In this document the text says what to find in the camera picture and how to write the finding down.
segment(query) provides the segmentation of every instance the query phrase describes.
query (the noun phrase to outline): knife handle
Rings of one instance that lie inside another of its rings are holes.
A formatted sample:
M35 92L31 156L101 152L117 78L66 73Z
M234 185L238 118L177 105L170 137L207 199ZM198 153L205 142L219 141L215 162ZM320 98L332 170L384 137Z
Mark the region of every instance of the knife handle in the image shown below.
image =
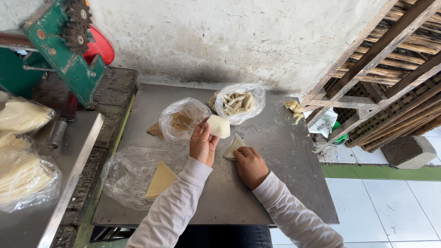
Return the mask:
M52 126L51 133L46 140L46 147L49 149L58 149L61 146L64 132L66 131L67 121L65 118L59 118Z

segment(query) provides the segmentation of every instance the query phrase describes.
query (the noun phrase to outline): concrete block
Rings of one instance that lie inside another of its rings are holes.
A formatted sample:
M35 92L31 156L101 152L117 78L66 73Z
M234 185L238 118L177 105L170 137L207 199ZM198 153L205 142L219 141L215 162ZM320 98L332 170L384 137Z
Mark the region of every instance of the concrete block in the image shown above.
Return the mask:
M400 169L418 169L437 156L423 136L398 137L381 148L387 161Z

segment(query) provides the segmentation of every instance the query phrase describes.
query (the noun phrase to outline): red plastic object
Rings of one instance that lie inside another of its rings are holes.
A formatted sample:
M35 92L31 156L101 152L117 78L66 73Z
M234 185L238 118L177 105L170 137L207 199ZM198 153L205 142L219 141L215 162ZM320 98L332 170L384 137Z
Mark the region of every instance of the red plastic object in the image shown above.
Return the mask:
M104 64L110 65L115 58L115 52L112 46L107 41L107 39L94 27L90 26L90 32L95 40L95 42L89 42L87 46L86 53L83 54L84 59L88 64L90 64L96 54L100 54L103 58Z

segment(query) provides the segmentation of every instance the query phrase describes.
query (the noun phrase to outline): white tile floor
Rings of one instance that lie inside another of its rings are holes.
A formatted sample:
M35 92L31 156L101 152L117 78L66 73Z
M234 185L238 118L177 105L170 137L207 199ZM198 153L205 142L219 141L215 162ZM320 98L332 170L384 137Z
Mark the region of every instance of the white tile floor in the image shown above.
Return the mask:
M437 151L438 157L429 162L433 165L441 165L441 127L424 134ZM347 148L345 145L329 146L318 154L320 162L326 163L360 163L360 164L388 164L380 149L373 153L363 151L359 146Z
M441 248L441 181L326 178L347 248ZM275 248L295 248L271 229Z

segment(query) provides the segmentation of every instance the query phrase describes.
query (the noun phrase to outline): stainless steel table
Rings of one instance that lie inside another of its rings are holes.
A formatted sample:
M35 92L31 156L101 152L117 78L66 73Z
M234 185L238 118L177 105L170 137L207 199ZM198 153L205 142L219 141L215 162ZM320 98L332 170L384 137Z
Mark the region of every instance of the stainless steel table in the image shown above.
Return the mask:
M63 174L60 196L12 213L0 211L0 247L46 248L51 245L104 122L100 113L77 111L75 120L67 125L63 145L50 150L45 146L46 138L57 118L37 133L35 142L38 153L51 156Z
M118 149L125 146L163 146L165 141L146 132L158 121L162 110L174 101L193 97L205 102L214 90L141 84ZM248 146L253 146L293 195L329 224L339 223L314 146L307 136L305 120L293 125L287 100L296 98L266 95L266 107L256 117L231 126ZM273 224L264 207L239 178L235 162L222 156L232 136L221 139L198 208L189 224L254 225ZM94 225L138 225L148 211L136 211L106 194L99 200Z

